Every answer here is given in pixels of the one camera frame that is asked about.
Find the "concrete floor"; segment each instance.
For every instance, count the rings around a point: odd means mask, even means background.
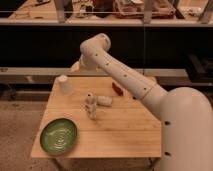
[[[8,100],[3,93],[0,99],[0,171],[55,171],[49,159],[34,159],[30,152],[39,127],[48,95],[17,96]],[[71,171],[145,171],[148,159],[61,159]]]

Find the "wooden table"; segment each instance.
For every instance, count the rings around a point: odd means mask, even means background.
[[[31,157],[50,158],[40,146],[42,129],[52,120],[68,118],[78,127],[75,147],[64,158],[160,157],[160,122],[140,102],[124,90],[118,96],[109,77],[70,77],[74,93],[65,96],[54,83],[41,120]],[[97,119],[90,120],[84,110],[87,92],[113,97],[112,107],[97,107]]]

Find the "white object on shelf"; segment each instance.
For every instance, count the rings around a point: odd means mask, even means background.
[[[61,75],[57,78],[57,81],[60,86],[61,93],[64,95],[71,95],[73,93],[73,87],[69,82],[69,79],[66,75]]]

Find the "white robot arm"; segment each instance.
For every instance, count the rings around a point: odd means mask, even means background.
[[[105,34],[84,41],[80,67],[102,68],[162,121],[161,171],[212,171],[213,111],[208,99],[192,88],[167,92],[110,56],[110,46]]]

